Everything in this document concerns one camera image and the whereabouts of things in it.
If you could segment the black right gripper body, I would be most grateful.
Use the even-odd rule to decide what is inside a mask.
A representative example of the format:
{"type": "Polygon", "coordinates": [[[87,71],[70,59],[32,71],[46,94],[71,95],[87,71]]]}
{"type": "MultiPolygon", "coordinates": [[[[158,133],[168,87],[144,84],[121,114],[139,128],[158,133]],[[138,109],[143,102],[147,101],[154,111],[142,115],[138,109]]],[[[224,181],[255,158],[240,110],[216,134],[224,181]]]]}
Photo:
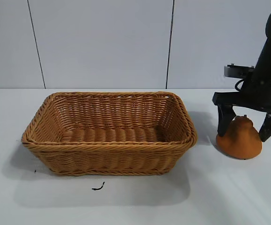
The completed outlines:
{"type": "Polygon", "coordinates": [[[271,38],[266,40],[255,67],[228,64],[224,75],[239,81],[236,92],[214,93],[216,106],[241,106],[263,112],[271,109],[271,38]]]}

